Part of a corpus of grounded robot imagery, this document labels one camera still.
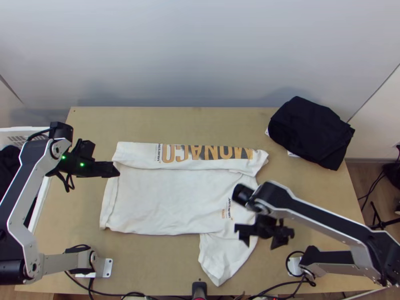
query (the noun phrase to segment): wire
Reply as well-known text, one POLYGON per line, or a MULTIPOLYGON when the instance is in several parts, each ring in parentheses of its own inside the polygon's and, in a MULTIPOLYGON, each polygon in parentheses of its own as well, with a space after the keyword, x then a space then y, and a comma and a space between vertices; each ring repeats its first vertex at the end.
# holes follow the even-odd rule
POLYGON ((51 128, 47 128, 45 130, 39 131, 39 132, 35 132, 34 134, 31 134, 30 136, 28 136, 28 138, 26 139, 26 141, 31 141, 32 139, 38 137, 38 136, 45 136, 46 138, 48 138, 48 136, 44 135, 45 133, 48 133, 50 130, 52 130, 51 128))
POLYGON ((290 254, 286 257, 286 261, 285 261, 284 265, 285 265, 285 267, 286 267, 287 272, 288 272, 290 275, 292 275, 293 277, 302 277, 303 274, 301 274, 301 275, 294 275, 294 274, 289 270, 289 266, 288 266, 289 260, 290 260, 291 256, 292 256, 293 254, 296 254, 296 253, 301 253, 302 255, 304 255, 304 252, 303 252, 303 251, 293 251, 292 253, 290 253, 290 254))
MULTIPOLYGON (((400 159, 400 144, 396 145, 396 148, 398 150, 398 155, 397 155, 397 159, 394 161, 394 163, 398 163, 399 159, 400 159)), ((375 190, 376 186, 378 185, 379 181, 382 180, 382 178, 384 178, 386 175, 384 174, 384 171, 380 172, 380 174, 378 175, 378 177, 375 179, 375 181, 371 184, 368 193, 366 193, 364 196, 358 198, 358 200, 361 200, 363 198, 365 198, 364 203, 361 206, 361 211, 364 210, 367 202, 368 202, 368 198, 370 197, 371 193, 375 190)))
MULTIPOLYGON (((75 245, 71 248, 83 248, 83 250, 89 250, 91 247, 86 245, 86 244, 79 244, 79 245, 75 245)), ((81 287, 82 289, 86 290, 89 294, 90 300, 94 300, 93 299, 93 294, 98 294, 98 295, 102 295, 102 296, 110 296, 110 297, 122 297, 122 299, 124 299, 125 297, 128 296, 135 296, 135 297, 146 297, 145 294, 138 292, 138 291, 130 291, 129 293, 126 294, 111 294, 111 293, 106 293, 106 292, 101 292, 101 291, 97 291, 92 289, 93 283, 95 281, 95 278, 92 277, 89 280, 89 285, 88 287, 84 286, 83 284, 81 284, 79 281, 77 281, 75 278, 73 278, 70 274, 68 274, 67 271, 64 271, 65 275, 67 275, 69 277, 69 279, 71 279, 75 284, 77 284, 79 287, 81 287)))
POLYGON ((187 298, 181 297, 181 296, 170 296, 170 297, 179 298, 179 299, 183 299, 183 300, 188 300, 187 298))
MULTIPOLYGON (((380 177, 380 178, 377 179, 377 181, 376 181, 376 183, 375 183, 375 186, 372 188, 372 191, 375 189, 375 187, 377 186, 378 182, 381 181, 381 179, 384 178, 384 177, 385 177, 385 175, 382 175, 382 177, 380 177)), ((368 202, 368 198, 370 197, 370 194, 372 193, 372 191, 369 192, 368 195, 366 196, 365 201, 364 201, 364 203, 362 204, 361 211, 363 211, 364 208, 366 207, 366 204, 367 204, 367 202, 368 202)))
POLYGON ((374 191, 375 187, 377 186, 377 182, 378 182, 379 178, 382 176, 383 173, 384 173, 384 171, 380 172, 378 177, 375 179, 375 181, 369 187, 368 193, 366 193, 364 196, 358 198, 358 200, 361 200, 361 199, 363 199, 365 197, 368 197, 374 191))
POLYGON ((272 286, 270 288, 267 288, 267 289, 263 290, 262 292, 258 293, 257 295, 250 296, 248 298, 248 300, 253 300, 254 298, 257 298, 257 297, 263 297, 263 298, 268 298, 268 299, 276 299, 276 300, 286 300, 286 299, 289 299, 289 298, 293 298, 296 295, 296 293, 298 292, 298 290, 300 289, 300 287, 303 284, 303 282, 308 283, 312 287, 316 286, 315 282, 312 282, 312 281, 308 280, 306 278, 306 274, 303 274, 302 277, 301 277, 301 280, 283 282, 283 283, 274 285, 274 286, 272 286), (266 293, 268 293, 268 292, 270 292, 270 291, 272 291, 272 290, 274 290, 276 288, 279 288, 279 287, 282 287, 282 286, 287 286, 287 285, 293 285, 293 284, 298 284, 298 285, 297 285, 296 289, 294 290, 294 292, 291 293, 289 296, 286 296, 286 297, 275 297, 275 296, 266 295, 266 293))
POLYGON ((89 279, 89 289, 88 289, 87 293, 89 294, 90 300, 95 300, 95 299, 93 299, 93 295, 92 295, 92 292, 91 292, 91 290, 92 290, 92 285, 93 285, 93 282, 94 282, 94 281, 95 281, 95 278, 94 278, 94 277, 92 277, 92 278, 89 279))

